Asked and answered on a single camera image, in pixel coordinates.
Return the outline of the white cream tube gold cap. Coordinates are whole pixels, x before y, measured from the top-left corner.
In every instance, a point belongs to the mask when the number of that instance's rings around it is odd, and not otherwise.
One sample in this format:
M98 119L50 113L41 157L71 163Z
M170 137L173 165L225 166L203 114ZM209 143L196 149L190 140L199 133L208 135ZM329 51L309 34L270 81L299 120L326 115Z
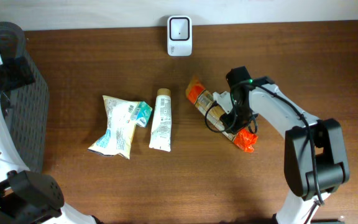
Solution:
M171 133L172 133L171 91L167 88L161 88L158 89L157 91L149 148L170 152Z

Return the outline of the teal small packet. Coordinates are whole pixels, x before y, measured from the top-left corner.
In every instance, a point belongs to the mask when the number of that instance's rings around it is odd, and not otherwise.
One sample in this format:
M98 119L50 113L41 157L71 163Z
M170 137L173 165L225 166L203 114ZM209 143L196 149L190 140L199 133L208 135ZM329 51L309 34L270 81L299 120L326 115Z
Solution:
M131 121L134 121L136 125L141 128L145 128L149 122L150 116L152 114L152 107L149 106L146 102L140 101L135 107L131 115Z

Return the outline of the white snack bag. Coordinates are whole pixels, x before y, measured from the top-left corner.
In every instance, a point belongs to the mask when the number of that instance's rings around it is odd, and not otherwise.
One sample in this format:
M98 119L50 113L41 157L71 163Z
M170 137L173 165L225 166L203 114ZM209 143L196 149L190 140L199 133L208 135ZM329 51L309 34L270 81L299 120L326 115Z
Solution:
M131 117L139 102L106 95L103 95L103 101L107 115L106 132L88 150L102 156L120 155L130 159L136 127L136 122Z

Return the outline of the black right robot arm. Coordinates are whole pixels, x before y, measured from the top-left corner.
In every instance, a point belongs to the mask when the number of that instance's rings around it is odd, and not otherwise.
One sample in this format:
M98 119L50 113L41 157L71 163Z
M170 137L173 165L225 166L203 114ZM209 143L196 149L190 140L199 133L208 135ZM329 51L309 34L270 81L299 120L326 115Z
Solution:
M272 223L311 223L314 214L350 178L342 128L322 120L287 98L269 77L253 79L245 67L227 75L229 92L214 96L224 114L222 133L257 132L256 116L265 118L284 138L284 174L289 187Z

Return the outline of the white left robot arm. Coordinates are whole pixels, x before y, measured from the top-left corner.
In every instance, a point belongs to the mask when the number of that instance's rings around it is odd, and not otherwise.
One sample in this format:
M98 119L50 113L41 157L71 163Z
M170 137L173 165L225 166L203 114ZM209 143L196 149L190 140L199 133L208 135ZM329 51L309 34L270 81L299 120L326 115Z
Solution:
M23 30L0 22L0 223L97 223L40 172L49 93Z

